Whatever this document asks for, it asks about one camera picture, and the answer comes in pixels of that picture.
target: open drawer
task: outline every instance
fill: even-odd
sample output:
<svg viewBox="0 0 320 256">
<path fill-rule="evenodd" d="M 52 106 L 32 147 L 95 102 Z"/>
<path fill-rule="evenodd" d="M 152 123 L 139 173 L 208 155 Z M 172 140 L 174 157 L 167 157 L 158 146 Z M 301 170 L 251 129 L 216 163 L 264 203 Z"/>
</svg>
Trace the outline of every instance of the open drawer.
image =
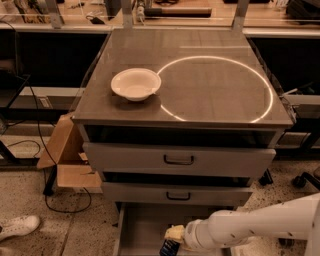
<svg viewBox="0 0 320 256">
<path fill-rule="evenodd" d="M 113 202 L 218 205 L 236 207 L 246 203 L 250 188 L 175 186 L 161 184 L 102 183 L 106 199 Z"/>
<path fill-rule="evenodd" d="M 261 177 L 275 156 L 273 149 L 112 143 L 85 143 L 84 150 L 98 171 L 228 177 Z"/>
<path fill-rule="evenodd" d="M 195 219 L 207 219 L 216 208 L 166 204 L 122 204 L 119 238 L 113 256 L 159 256 L 164 234 L 171 225 L 186 225 Z M 216 249 L 210 254 L 183 250 L 178 256 L 231 256 L 230 249 Z"/>
</svg>

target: white sneaker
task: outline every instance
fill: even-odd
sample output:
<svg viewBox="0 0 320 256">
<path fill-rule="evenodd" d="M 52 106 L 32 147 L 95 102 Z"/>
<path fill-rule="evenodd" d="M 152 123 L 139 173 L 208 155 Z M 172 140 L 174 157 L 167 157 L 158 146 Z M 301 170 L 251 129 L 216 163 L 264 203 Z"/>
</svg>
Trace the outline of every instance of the white sneaker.
<svg viewBox="0 0 320 256">
<path fill-rule="evenodd" d="M 0 241 L 11 236 L 28 235 L 39 225 L 40 218 L 35 215 L 0 221 Z"/>
</svg>

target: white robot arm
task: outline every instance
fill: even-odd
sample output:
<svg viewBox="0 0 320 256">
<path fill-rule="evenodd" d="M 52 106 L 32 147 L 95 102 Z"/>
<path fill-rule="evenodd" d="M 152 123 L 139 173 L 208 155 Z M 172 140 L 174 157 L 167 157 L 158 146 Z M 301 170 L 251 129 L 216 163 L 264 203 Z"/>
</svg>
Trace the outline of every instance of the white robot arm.
<svg viewBox="0 0 320 256">
<path fill-rule="evenodd" d="M 203 252 L 242 245 L 252 236 L 309 238 L 309 245 L 320 217 L 319 200 L 320 193 L 250 212 L 216 211 L 206 220 L 189 222 L 185 228 L 169 228 L 165 238 L 181 243 L 185 249 Z"/>
</svg>

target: cardboard box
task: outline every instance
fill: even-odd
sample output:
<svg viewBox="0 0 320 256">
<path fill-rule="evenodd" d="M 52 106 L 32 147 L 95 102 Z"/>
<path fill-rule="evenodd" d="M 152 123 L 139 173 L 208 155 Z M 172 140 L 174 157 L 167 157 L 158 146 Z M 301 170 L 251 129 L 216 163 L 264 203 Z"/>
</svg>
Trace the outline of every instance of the cardboard box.
<svg viewBox="0 0 320 256">
<path fill-rule="evenodd" d="M 57 165 L 57 186 L 71 187 L 76 192 L 102 193 L 101 179 L 97 172 L 93 172 L 83 153 L 83 139 L 72 122 L 73 113 L 60 117 L 54 128 L 47 150 L 43 151 L 37 168 L 49 168 Z"/>
</svg>

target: terrazzo floor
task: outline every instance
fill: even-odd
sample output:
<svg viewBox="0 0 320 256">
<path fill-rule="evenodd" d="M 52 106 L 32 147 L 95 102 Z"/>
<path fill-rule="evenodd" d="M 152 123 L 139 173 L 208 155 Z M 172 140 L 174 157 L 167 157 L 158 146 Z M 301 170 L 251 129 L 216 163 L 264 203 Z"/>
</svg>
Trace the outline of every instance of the terrazzo floor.
<svg viewBox="0 0 320 256">
<path fill-rule="evenodd" d="M 46 125 L 43 129 L 44 141 L 48 141 L 52 127 Z M 23 125 L 12 127 L 0 139 L 6 145 L 26 138 L 41 143 L 36 131 L 26 133 L 27 130 L 30 129 Z M 17 157 L 33 157 L 38 147 L 35 143 L 26 143 L 10 149 Z M 249 211 L 317 193 L 309 183 L 302 189 L 294 188 L 291 180 L 302 172 L 312 174 L 319 166 L 320 161 L 274 161 L 269 169 L 273 184 L 261 186 L 254 181 L 251 198 L 238 210 Z M 0 255 L 111 256 L 119 235 L 115 226 L 118 222 L 115 205 L 106 201 L 102 194 L 91 194 L 91 205 L 85 211 L 52 211 L 47 207 L 43 195 L 44 177 L 45 174 L 48 177 L 48 172 L 34 167 L 0 168 L 0 219 L 29 214 L 41 218 L 40 227 L 33 233 L 0 242 Z M 73 212 L 88 205 L 88 194 L 78 194 L 66 188 L 55 187 L 54 190 L 54 195 L 47 198 L 48 204 L 54 209 Z M 233 256 L 303 256 L 305 246 L 305 241 L 295 241 L 292 247 L 287 248 L 281 246 L 276 238 L 256 237 L 250 244 L 238 246 L 232 251 Z"/>
</svg>

